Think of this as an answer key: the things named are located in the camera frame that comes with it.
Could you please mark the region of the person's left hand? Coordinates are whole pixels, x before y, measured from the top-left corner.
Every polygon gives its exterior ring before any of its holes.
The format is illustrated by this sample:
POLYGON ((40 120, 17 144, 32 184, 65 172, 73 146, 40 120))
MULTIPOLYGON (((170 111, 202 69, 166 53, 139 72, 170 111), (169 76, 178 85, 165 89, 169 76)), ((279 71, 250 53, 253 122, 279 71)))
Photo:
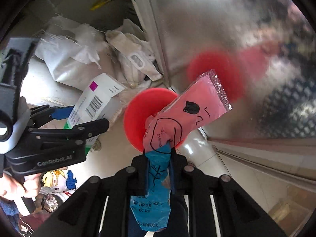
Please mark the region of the person's left hand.
POLYGON ((4 172, 1 177, 1 198, 13 201, 16 198, 35 198, 41 189, 41 174, 25 176, 24 183, 19 183, 10 174, 4 172))

